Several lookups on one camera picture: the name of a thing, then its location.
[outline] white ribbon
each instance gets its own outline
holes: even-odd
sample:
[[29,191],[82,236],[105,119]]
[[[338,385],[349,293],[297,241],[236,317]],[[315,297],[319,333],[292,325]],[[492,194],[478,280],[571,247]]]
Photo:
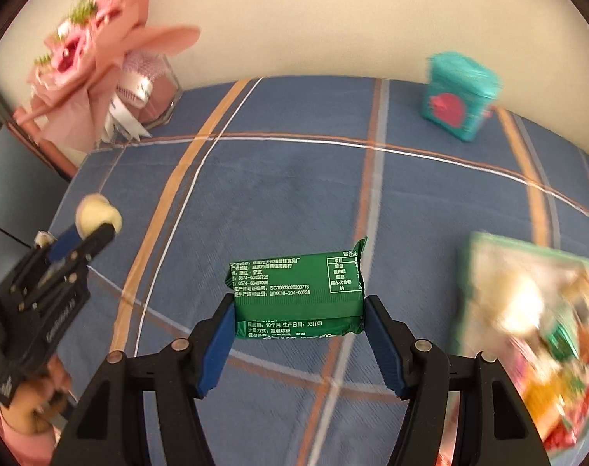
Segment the white ribbon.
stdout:
[[107,114],[107,119],[104,124],[104,130],[109,141],[113,136],[113,127],[115,123],[119,124],[132,139],[136,139],[137,141],[140,141],[142,136],[147,136],[148,138],[152,137],[143,125],[135,119],[135,116],[131,114],[130,110],[126,108],[126,105],[124,105],[119,96],[113,93],[113,97],[109,104],[109,113]]
[[122,96],[124,96],[124,90],[130,91],[135,99],[127,101],[134,107],[143,108],[152,94],[152,85],[152,81],[148,77],[137,72],[122,72],[117,88],[123,90]]

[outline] teal box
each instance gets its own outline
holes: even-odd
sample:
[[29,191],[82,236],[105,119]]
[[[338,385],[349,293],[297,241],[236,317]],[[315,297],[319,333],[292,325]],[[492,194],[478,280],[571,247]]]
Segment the teal box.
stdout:
[[422,116],[461,140],[473,140],[502,89],[500,78],[460,52],[435,54],[429,63]]

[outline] blue gripper pad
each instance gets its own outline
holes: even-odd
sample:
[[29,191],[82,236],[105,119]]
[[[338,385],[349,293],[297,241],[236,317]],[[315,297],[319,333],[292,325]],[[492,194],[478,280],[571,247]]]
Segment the blue gripper pad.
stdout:
[[225,361],[234,343],[235,333],[234,303],[232,303],[225,312],[202,359],[202,376],[197,384],[197,392],[200,397],[205,397],[210,389],[217,386]]
[[48,260],[54,263],[55,261],[65,259],[82,241],[79,231],[76,230],[76,225],[73,224],[71,228],[65,230],[56,242],[51,245],[51,248],[48,250]]
[[381,375],[383,375],[383,381],[389,390],[394,391],[395,395],[400,397],[406,387],[402,375],[402,359],[394,348],[381,317],[368,299],[364,302],[364,316],[364,331],[370,342],[370,347],[372,347],[378,368],[381,370]]

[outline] green snack package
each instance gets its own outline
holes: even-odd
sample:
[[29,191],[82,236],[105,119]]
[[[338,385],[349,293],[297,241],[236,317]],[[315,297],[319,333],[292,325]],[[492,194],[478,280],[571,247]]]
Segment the green snack package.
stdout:
[[562,301],[550,316],[544,318],[541,324],[541,337],[556,361],[579,359],[577,321],[570,303]]
[[230,263],[237,338],[318,338],[361,333],[366,238],[353,250]]

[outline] yellow foam tip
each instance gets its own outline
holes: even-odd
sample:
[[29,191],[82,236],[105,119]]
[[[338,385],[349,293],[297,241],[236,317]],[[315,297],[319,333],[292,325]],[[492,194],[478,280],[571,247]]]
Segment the yellow foam tip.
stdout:
[[101,225],[108,222],[115,228],[115,233],[122,230],[122,216],[117,208],[109,203],[102,194],[88,194],[76,209],[76,230],[85,239]]

